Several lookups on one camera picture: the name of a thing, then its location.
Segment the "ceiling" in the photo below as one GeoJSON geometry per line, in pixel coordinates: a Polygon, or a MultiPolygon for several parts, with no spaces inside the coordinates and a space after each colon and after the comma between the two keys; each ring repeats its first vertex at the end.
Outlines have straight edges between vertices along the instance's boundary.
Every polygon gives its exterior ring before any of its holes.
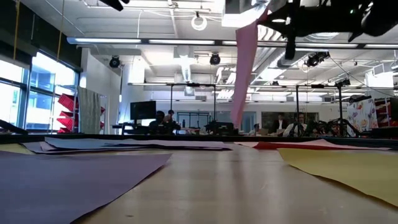
{"type": "MultiPolygon", "coordinates": [[[[23,4],[31,8],[41,18],[45,19],[53,26],[61,28],[61,11],[63,0],[21,0],[23,4]]],[[[276,0],[271,1],[271,4],[276,4],[276,0]]],[[[313,4],[318,0],[304,0],[302,4],[313,4]]],[[[142,11],[142,10],[124,10],[118,12],[114,9],[98,8],[104,4],[97,0],[65,0],[63,23],[63,32],[69,37],[124,37],[124,38],[163,38],[163,39],[214,39],[214,40],[234,40],[235,27],[223,27],[221,25],[221,18],[223,16],[223,1],[222,0],[203,0],[203,1],[173,1],[169,0],[146,0],[131,1],[129,6],[134,7],[162,7],[159,11],[142,11]],[[170,4],[178,4],[179,8],[189,8],[192,11],[171,11],[167,7],[170,4]],[[194,10],[200,10],[200,15],[208,16],[207,27],[203,31],[195,30],[191,25],[191,20],[195,15],[194,10]]],[[[264,30],[267,35],[259,37],[260,39],[274,38],[280,40],[281,37],[275,34],[273,30],[266,28],[264,30]]],[[[362,35],[358,37],[355,42],[367,43],[397,43],[398,42],[398,27],[390,30],[381,37],[370,37],[362,35]]],[[[330,42],[347,42],[348,34],[339,34],[330,42]]],[[[102,56],[102,61],[106,63],[110,56],[106,53],[106,49],[141,49],[143,55],[147,59],[149,67],[146,69],[146,77],[151,80],[162,80],[164,77],[176,77],[181,74],[181,67],[178,64],[170,63],[174,55],[174,46],[161,45],[97,45],[89,46],[91,51],[97,51],[97,54],[102,56]]],[[[194,55],[196,56],[195,63],[191,65],[193,80],[201,82],[213,83],[216,71],[219,66],[234,66],[236,64],[237,49],[236,47],[192,47],[194,55]],[[213,52],[219,53],[221,57],[221,64],[219,66],[212,66],[209,64],[211,54],[213,52]]],[[[267,63],[267,58],[270,57],[274,49],[269,49],[268,53],[262,55],[262,50],[257,50],[258,69],[253,71],[252,84],[265,85],[267,82],[261,81],[258,78],[254,82],[267,63]]],[[[282,71],[280,76],[275,78],[280,85],[299,85],[304,83],[328,83],[344,71],[349,71],[358,80],[364,80],[364,72],[372,69],[370,66],[376,66],[382,60],[394,59],[394,52],[392,50],[331,50],[331,59],[323,62],[319,67],[309,70],[302,65],[296,63],[286,71],[282,71]]],[[[360,85],[360,82],[351,79],[351,84],[360,85]]]]}

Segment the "table surface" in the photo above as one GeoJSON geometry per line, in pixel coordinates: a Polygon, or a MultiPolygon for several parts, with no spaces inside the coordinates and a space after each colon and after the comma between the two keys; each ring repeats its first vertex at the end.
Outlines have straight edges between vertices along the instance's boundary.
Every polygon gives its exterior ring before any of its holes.
{"type": "MultiPolygon", "coordinates": [[[[293,168],[277,151],[233,147],[107,152],[173,156],[137,187],[76,223],[398,223],[398,208],[293,168]]],[[[30,153],[18,144],[0,150],[30,153]]]]}

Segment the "glass wall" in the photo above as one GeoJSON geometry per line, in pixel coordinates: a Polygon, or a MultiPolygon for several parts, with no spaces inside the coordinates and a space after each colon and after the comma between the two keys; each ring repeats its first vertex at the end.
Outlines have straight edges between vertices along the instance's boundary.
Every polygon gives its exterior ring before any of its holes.
{"type": "Polygon", "coordinates": [[[57,101],[62,93],[73,94],[69,89],[77,86],[78,74],[42,53],[37,53],[31,66],[21,64],[21,67],[9,58],[3,59],[0,60],[0,119],[28,131],[59,130],[62,125],[56,117],[67,109],[57,101]]]}

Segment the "yellow paper sheet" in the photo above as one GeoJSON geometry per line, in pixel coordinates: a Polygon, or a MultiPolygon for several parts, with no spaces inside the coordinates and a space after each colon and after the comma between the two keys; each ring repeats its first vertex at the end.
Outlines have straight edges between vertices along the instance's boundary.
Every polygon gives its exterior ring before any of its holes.
{"type": "Polygon", "coordinates": [[[279,149],[284,161],[304,172],[349,185],[398,206],[398,155],[279,149]]]}

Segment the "security camera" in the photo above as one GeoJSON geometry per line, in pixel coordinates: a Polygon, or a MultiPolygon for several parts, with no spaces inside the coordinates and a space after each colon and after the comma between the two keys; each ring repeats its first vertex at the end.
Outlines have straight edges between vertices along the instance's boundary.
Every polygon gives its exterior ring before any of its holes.
{"type": "Polygon", "coordinates": [[[220,62],[220,56],[218,56],[218,53],[214,53],[210,58],[210,65],[218,65],[220,62]]]}
{"type": "Polygon", "coordinates": [[[109,62],[109,66],[110,66],[111,68],[119,68],[119,66],[120,66],[119,56],[117,56],[117,55],[112,56],[112,59],[111,59],[111,61],[109,62]]]}

